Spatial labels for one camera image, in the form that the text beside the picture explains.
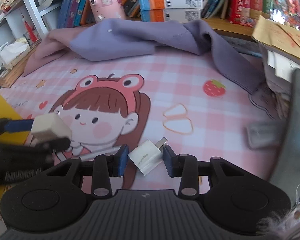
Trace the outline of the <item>white wall charger plug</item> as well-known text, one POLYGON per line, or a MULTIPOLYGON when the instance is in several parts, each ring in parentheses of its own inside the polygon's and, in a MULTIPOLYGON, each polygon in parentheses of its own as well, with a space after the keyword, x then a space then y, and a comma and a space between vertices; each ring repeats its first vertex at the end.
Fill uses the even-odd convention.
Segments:
POLYGON ((144 141, 128 154, 130 160, 139 171, 146 176, 163 161, 163 147, 167 144, 165 137, 155 144, 150 140, 144 141))

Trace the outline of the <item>cream cube eraser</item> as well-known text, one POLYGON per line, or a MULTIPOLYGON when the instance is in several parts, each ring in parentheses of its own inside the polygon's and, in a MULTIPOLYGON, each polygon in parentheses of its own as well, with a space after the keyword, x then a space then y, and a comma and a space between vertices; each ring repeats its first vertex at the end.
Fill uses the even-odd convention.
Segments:
POLYGON ((58 138, 71 139, 72 131, 65 122, 55 113, 35 117, 31 132, 39 142, 58 138))

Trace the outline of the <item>yellow cardboard box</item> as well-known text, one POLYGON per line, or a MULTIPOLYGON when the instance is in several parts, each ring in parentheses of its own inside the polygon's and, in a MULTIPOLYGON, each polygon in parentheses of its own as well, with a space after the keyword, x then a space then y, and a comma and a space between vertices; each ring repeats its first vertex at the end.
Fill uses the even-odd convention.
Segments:
POLYGON ((0 95, 0 143, 23 145, 29 135, 29 132, 10 133, 5 131, 5 126, 14 120, 21 120, 22 117, 7 103, 0 95))

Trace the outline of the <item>wooden chess board box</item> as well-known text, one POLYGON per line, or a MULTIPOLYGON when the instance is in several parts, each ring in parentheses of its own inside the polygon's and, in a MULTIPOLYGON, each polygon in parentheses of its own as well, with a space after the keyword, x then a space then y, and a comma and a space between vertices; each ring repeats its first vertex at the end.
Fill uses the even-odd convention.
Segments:
POLYGON ((31 49, 27 55, 25 55, 17 64, 13 66, 12 69, 8 69, 2 72, 2 74, 0 75, 0 87, 2 88, 12 87, 12 85, 23 74, 28 59, 35 51, 36 48, 31 49))

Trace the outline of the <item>pink checkered tablecloth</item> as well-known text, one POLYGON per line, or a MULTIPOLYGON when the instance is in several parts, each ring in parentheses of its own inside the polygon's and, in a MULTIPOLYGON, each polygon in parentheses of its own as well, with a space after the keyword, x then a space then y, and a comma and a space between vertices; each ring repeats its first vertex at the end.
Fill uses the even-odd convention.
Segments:
POLYGON ((0 94, 23 118, 52 112, 71 128, 71 146, 58 161, 91 160, 163 137, 177 154, 222 157, 263 179, 277 159, 274 148, 249 148, 247 126, 270 117, 217 71, 210 52, 157 47, 95 62, 68 51, 0 94))

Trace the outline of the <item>tissue box with cloth cover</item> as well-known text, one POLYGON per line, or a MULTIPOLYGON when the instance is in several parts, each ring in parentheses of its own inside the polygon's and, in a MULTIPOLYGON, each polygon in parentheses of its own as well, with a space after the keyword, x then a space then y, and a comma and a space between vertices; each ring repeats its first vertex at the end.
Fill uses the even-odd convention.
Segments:
POLYGON ((0 47, 0 70, 10 70, 30 52, 30 46, 25 37, 12 44, 5 43, 0 47))

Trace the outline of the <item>stack of books and papers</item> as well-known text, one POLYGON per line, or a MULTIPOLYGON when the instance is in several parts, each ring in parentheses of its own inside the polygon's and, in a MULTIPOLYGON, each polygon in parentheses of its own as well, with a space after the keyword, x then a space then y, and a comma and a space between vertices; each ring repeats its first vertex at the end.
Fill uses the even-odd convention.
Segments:
POLYGON ((227 36, 223 38, 239 53, 257 57, 253 63, 262 65, 266 77, 266 81, 249 96, 249 100, 258 109, 265 111, 270 120, 253 122, 247 126, 249 147, 258 149, 279 146, 283 141, 289 114, 292 74, 300 66, 256 42, 227 36))

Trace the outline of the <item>purple cloth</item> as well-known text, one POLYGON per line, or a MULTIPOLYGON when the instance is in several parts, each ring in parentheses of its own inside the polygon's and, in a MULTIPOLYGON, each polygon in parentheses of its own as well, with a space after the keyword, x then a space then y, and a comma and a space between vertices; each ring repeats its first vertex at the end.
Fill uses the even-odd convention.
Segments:
POLYGON ((68 51, 76 57, 98 62, 151 55, 157 47, 172 47, 196 55, 210 52, 217 71, 249 94, 266 80, 263 71, 254 67, 204 20, 179 23, 119 18, 105 19, 90 27, 50 31, 28 59, 23 76, 68 51))

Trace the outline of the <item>black smartphone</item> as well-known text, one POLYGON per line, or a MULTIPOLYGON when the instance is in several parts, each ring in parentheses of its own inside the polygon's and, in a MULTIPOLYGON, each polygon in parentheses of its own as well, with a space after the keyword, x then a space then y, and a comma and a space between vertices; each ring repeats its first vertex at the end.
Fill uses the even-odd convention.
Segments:
POLYGON ((293 72, 292 97, 279 157, 269 180, 292 202, 300 194, 300 69, 293 72))

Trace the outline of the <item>orange blue white box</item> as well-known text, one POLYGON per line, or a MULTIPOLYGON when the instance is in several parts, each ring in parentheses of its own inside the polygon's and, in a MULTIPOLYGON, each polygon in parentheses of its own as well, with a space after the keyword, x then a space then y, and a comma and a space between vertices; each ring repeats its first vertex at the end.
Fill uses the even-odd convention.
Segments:
POLYGON ((138 0, 143 22, 187 23, 201 18, 203 0, 138 0))

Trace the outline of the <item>brown envelope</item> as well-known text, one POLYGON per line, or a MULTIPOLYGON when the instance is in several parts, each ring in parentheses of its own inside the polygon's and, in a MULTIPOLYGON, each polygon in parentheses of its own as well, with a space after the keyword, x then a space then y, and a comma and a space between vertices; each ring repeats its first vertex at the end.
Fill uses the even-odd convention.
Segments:
POLYGON ((258 43, 300 60, 300 30, 259 16, 252 37, 258 43))

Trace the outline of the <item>white bookshelf frame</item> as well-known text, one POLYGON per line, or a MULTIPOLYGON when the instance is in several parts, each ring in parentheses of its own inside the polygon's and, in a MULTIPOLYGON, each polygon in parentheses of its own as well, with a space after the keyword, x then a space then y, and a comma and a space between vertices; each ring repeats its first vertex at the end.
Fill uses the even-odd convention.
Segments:
MULTIPOLYGON (((38 6, 42 4, 43 0, 23 0, 23 2, 40 38, 44 38, 50 30, 56 27, 57 15, 54 15, 52 23, 49 24, 46 24, 43 17, 44 15, 49 15, 50 12, 58 9, 61 6, 61 3, 55 3, 46 9, 39 10, 38 6)), ((227 20, 217 17, 206 19, 205 21, 220 35, 241 38, 249 41, 252 40, 252 28, 231 24, 227 20)))

